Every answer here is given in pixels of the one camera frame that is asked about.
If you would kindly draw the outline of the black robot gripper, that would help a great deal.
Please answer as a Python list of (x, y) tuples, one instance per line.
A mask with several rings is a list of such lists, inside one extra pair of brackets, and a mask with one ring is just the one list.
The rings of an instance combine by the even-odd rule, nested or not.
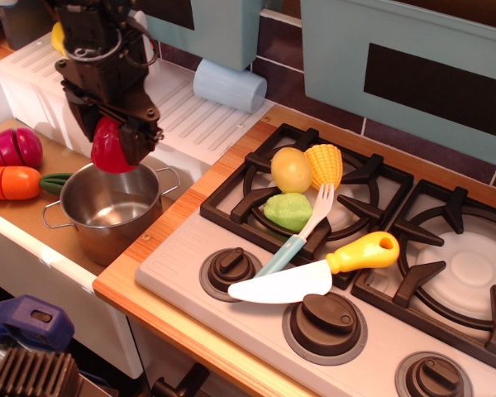
[(70, 111), (88, 141), (93, 143), (103, 116), (114, 118), (122, 123), (118, 133), (129, 165), (139, 165), (164, 138), (156, 125), (160, 113), (145, 92), (149, 69), (139, 65), (144, 59), (143, 45), (125, 45), (101, 60), (55, 63)]

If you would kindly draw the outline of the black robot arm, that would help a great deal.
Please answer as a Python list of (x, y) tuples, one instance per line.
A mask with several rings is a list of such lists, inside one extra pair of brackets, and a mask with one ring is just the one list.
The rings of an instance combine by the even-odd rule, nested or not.
[(162, 137), (145, 90), (159, 44), (131, 15), (132, 1), (52, 1), (64, 58), (55, 64), (79, 128), (100, 170), (136, 168)]

